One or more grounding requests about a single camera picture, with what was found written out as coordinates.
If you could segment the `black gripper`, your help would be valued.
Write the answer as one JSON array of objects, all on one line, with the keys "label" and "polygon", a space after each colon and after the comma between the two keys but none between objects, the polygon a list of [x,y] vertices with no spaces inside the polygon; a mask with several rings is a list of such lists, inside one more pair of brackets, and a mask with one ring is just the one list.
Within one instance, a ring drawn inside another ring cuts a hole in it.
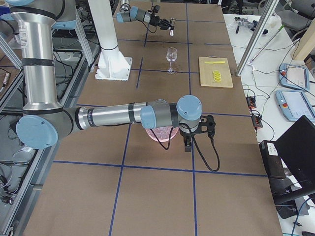
[{"label": "black gripper", "polygon": [[194,136],[196,134],[197,129],[198,129],[198,124],[191,125],[191,124],[186,124],[183,122],[179,123],[180,134],[183,137],[185,137],[184,138],[185,151],[191,151],[192,150],[192,144],[193,144],[192,139],[186,138],[186,137]]},{"label": "black gripper", "polygon": [[159,16],[155,14],[151,15],[149,25],[160,27],[161,30],[173,30],[171,25],[174,25],[174,19],[160,19]]}]

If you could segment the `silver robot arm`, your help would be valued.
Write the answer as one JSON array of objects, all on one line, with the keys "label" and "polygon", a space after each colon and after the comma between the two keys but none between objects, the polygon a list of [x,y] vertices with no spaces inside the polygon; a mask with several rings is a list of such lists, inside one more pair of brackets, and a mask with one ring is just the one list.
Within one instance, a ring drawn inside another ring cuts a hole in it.
[{"label": "silver robot arm", "polygon": [[173,31],[175,28],[175,18],[162,19],[158,16],[160,5],[154,5],[150,10],[143,10],[137,6],[132,6],[130,10],[118,12],[116,19],[119,23],[139,21],[148,25],[159,27],[161,30]]},{"label": "silver robot arm", "polygon": [[57,98],[52,26],[75,16],[73,0],[10,0],[18,23],[27,103],[16,124],[18,138],[34,149],[45,149],[73,132],[98,126],[139,123],[146,129],[178,127],[182,136],[201,133],[202,105],[193,95],[176,103],[157,100],[100,108],[66,109]]}]

